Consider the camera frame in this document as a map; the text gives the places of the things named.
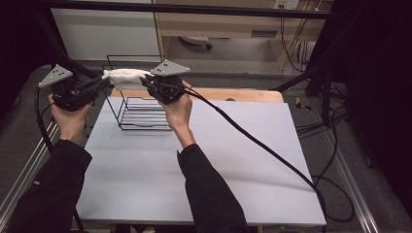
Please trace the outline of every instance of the floor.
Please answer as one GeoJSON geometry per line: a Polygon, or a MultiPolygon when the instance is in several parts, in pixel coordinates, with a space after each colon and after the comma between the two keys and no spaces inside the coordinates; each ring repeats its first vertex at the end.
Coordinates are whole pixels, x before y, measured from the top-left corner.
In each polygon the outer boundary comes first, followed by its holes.
{"type": "MultiPolygon", "coordinates": [[[[289,67],[284,72],[279,71],[276,59],[273,57],[267,41],[241,39],[211,39],[213,48],[206,50],[200,46],[188,44],[178,38],[173,38],[169,51],[169,59],[190,67],[192,73],[184,79],[193,87],[231,87],[268,89],[278,86],[297,76],[299,72],[289,67]]],[[[40,140],[33,111],[32,96],[34,85],[40,81],[47,69],[34,72],[23,87],[16,106],[9,111],[0,124],[0,201],[10,198],[8,195],[20,171],[29,160],[33,149],[40,140]]],[[[290,105],[295,125],[308,125],[319,122],[315,108],[321,98],[307,98],[302,82],[283,93],[285,102],[290,105]],[[296,107],[296,97],[301,105],[296,107]]],[[[339,108],[341,100],[332,101],[333,109],[339,108]]],[[[99,99],[94,108],[94,117],[98,116],[98,107],[103,103],[99,99]]],[[[412,220],[403,210],[385,178],[377,169],[366,166],[366,157],[353,132],[350,119],[345,118],[336,125],[338,151],[342,154],[349,170],[356,180],[360,192],[373,215],[377,230],[364,230],[358,215],[348,222],[327,220],[327,232],[412,232],[412,220]]],[[[301,139],[300,143],[305,154],[309,171],[312,175],[319,174],[332,154],[326,133],[318,133],[301,139]]],[[[339,167],[332,163],[326,176],[345,188],[339,167]]],[[[351,213],[349,202],[335,187],[320,182],[320,190],[326,199],[327,211],[331,216],[346,218],[351,213]]],[[[88,229],[100,229],[108,232],[109,226],[104,224],[86,224],[88,229]]],[[[290,226],[265,226],[264,232],[320,232],[319,227],[301,228],[290,226]]]]}

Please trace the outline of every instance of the white cloth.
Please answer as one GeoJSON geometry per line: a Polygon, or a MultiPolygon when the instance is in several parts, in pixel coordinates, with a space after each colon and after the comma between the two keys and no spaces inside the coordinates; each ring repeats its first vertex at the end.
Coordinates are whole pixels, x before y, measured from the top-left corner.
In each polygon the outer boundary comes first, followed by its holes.
{"type": "Polygon", "coordinates": [[[145,89],[140,78],[146,78],[145,75],[152,74],[144,70],[136,69],[116,69],[104,70],[102,80],[110,79],[110,83],[115,85],[116,90],[124,89],[145,89]]]}

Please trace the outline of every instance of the metal bar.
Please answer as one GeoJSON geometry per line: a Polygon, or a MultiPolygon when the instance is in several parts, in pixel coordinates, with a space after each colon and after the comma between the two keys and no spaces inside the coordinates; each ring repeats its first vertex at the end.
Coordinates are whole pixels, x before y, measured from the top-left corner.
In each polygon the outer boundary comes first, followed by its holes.
{"type": "MultiPolygon", "coordinates": [[[[309,101],[318,120],[322,120],[321,107],[319,106],[319,103],[313,100],[313,98],[309,98],[309,101]]],[[[334,138],[332,132],[330,132],[330,130],[326,130],[324,131],[324,135],[326,136],[330,150],[333,150],[334,138]]],[[[357,212],[358,219],[360,221],[360,225],[363,228],[363,231],[365,233],[379,233],[378,225],[376,224],[372,213],[369,211],[369,207],[367,206],[366,201],[361,194],[361,190],[358,187],[358,184],[354,176],[352,175],[352,172],[349,169],[339,147],[337,148],[335,162],[337,170],[339,171],[342,181],[345,184],[346,190],[354,201],[355,211],[357,212]]]]}
{"type": "Polygon", "coordinates": [[[40,25],[40,28],[43,29],[44,33],[47,35],[49,43],[54,51],[54,56],[57,59],[57,63],[63,67],[69,69],[73,73],[76,73],[76,70],[79,70],[84,75],[88,76],[91,79],[98,77],[96,74],[88,70],[86,67],[80,65],[76,61],[72,60],[66,53],[64,47],[60,44],[59,40],[54,34],[48,20],[46,19],[45,10],[47,7],[43,8],[32,8],[32,14],[36,18],[37,22],[40,25]]]}
{"type": "Polygon", "coordinates": [[[90,2],[90,1],[62,1],[41,0],[38,3],[49,8],[118,11],[118,12],[151,12],[151,13],[179,13],[203,14],[244,17],[290,17],[311,19],[342,19],[350,15],[334,12],[291,11],[276,9],[250,9],[235,7],[192,6],[173,4],[145,4],[120,2],[90,2]]]}
{"type": "MultiPolygon", "coordinates": [[[[51,129],[50,137],[54,138],[57,132],[57,125],[51,122],[48,126],[48,131],[51,129]]],[[[37,144],[35,150],[33,150],[26,165],[21,171],[20,175],[16,179],[6,198],[0,205],[0,232],[3,232],[6,223],[12,215],[13,210],[17,204],[18,198],[25,191],[34,173],[38,170],[39,164],[42,161],[43,156],[47,152],[47,147],[43,138],[37,144]]]]}

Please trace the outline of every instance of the white table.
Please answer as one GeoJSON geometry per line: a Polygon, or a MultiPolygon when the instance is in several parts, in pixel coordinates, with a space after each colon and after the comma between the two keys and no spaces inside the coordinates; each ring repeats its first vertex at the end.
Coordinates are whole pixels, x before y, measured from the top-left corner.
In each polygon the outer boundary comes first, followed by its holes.
{"type": "MultiPolygon", "coordinates": [[[[111,103],[120,104],[119,97],[111,103]]],[[[310,179],[287,104],[213,101],[310,179]]],[[[249,225],[325,225],[315,192],[215,110],[193,100],[190,127],[221,173],[249,225]]],[[[82,219],[112,223],[191,224],[185,179],[172,131],[122,131],[105,103],[88,139],[93,160],[78,203],[82,219]]]]}

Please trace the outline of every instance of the black jacket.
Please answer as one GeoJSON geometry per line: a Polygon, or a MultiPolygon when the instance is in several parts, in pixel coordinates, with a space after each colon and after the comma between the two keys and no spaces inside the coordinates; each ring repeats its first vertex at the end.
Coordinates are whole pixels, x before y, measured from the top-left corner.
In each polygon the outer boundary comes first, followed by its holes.
{"type": "MultiPolygon", "coordinates": [[[[240,204],[200,147],[188,146],[178,160],[197,232],[249,232],[240,204]]],[[[8,232],[69,232],[90,161],[87,151],[59,140],[18,200],[8,232]]]]}

